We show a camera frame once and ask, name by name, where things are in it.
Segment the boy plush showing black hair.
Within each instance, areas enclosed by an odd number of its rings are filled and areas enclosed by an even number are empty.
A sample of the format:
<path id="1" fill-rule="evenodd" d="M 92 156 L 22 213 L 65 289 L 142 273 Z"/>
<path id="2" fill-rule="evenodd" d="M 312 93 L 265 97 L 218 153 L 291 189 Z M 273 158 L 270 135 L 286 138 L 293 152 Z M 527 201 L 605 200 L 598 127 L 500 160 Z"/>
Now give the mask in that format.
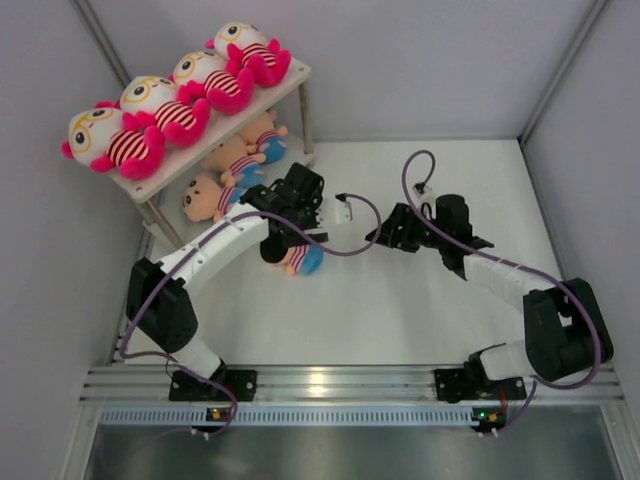
<path id="1" fill-rule="evenodd" d="M 272 234 L 261 241 L 259 252 L 265 263 L 283 269 L 290 276 L 309 276 L 324 260 L 322 249 L 308 243 L 290 245 L 280 234 Z"/>

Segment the boy plush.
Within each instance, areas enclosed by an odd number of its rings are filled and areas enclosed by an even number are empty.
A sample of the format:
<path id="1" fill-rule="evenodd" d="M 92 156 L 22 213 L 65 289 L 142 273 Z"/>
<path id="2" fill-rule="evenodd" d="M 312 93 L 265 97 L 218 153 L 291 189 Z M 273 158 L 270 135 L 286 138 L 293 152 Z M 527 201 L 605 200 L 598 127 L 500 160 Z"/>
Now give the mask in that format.
<path id="1" fill-rule="evenodd" d="M 193 222 L 217 222 L 227 215 L 246 192 L 240 187 L 220 186 L 206 172 L 198 174 L 187 186 L 182 197 L 182 209 Z"/>

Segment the panda plush with glasses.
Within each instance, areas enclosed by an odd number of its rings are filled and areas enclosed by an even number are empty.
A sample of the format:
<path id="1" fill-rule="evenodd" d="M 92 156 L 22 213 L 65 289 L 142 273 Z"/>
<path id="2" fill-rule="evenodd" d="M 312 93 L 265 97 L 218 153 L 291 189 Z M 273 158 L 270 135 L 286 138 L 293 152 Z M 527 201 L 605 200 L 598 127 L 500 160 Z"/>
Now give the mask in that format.
<path id="1" fill-rule="evenodd" d="M 144 127 L 156 126 L 175 147 L 195 144 L 208 127 L 212 109 L 204 98 L 191 103 L 189 92 L 160 76 L 137 76 L 123 90 L 119 107 Z"/>
<path id="2" fill-rule="evenodd" d="M 230 116 L 243 111 L 255 93 L 253 73 L 216 53 L 193 51 L 176 64 L 169 79 L 184 95 L 206 99 L 216 111 Z"/>
<path id="3" fill-rule="evenodd" d="M 94 172 L 117 171 L 125 179 L 139 181 L 162 165 L 165 139 L 158 127 L 141 127 L 132 114 L 98 104 L 70 120 L 61 151 Z"/>
<path id="4" fill-rule="evenodd" d="M 205 47 L 240 68 L 249 69 L 262 88 L 280 84 L 292 60 L 291 52 L 277 38 L 268 39 L 257 27 L 245 22 L 225 24 L 207 40 Z"/>

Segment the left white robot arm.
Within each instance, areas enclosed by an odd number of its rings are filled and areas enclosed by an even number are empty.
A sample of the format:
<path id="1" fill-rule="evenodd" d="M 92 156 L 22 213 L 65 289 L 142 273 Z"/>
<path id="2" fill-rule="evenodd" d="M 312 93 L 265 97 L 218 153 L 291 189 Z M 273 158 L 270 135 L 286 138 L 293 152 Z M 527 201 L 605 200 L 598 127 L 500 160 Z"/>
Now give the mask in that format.
<path id="1" fill-rule="evenodd" d="M 310 275 L 322 263 L 325 234 L 301 232 L 320 224 L 324 179 L 295 163 L 271 185 L 241 194 L 220 220 L 195 240 L 153 262 L 138 260 L 131 270 L 126 315 L 132 336 L 141 330 L 157 349 L 192 375 L 191 386 L 204 399 L 219 397 L 226 386 L 224 361 L 199 335 L 192 299 L 216 274 L 252 246 L 262 260 L 291 275 Z"/>

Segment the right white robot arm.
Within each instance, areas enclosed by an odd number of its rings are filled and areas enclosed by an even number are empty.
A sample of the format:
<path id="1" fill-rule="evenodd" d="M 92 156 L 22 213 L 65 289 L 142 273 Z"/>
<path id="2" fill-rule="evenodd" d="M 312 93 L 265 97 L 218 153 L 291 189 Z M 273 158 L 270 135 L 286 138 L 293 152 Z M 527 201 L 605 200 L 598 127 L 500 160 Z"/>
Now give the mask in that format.
<path id="1" fill-rule="evenodd" d="M 449 194 L 415 211 L 398 203 L 367 241 L 415 253 L 437 251 L 444 267 L 464 281 L 482 286 L 522 316 L 524 337 L 472 353 L 464 364 L 468 388 L 491 396 L 503 380 L 533 376 L 551 384 L 606 363 L 614 346 L 591 285 L 574 278 L 557 282 L 523 265 L 500 258 L 492 243 L 473 232 L 469 207 Z"/>

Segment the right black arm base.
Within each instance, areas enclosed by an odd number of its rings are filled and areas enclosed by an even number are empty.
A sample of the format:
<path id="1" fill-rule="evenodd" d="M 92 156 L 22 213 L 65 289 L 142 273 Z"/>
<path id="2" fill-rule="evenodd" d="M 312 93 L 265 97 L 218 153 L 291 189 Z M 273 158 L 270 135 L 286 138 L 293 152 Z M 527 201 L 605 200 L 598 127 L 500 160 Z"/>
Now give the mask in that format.
<path id="1" fill-rule="evenodd" d="M 436 396 L 439 401 L 456 404 L 462 401 L 525 400 L 526 387 L 522 378 L 481 380 L 463 368 L 433 371 Z"/>

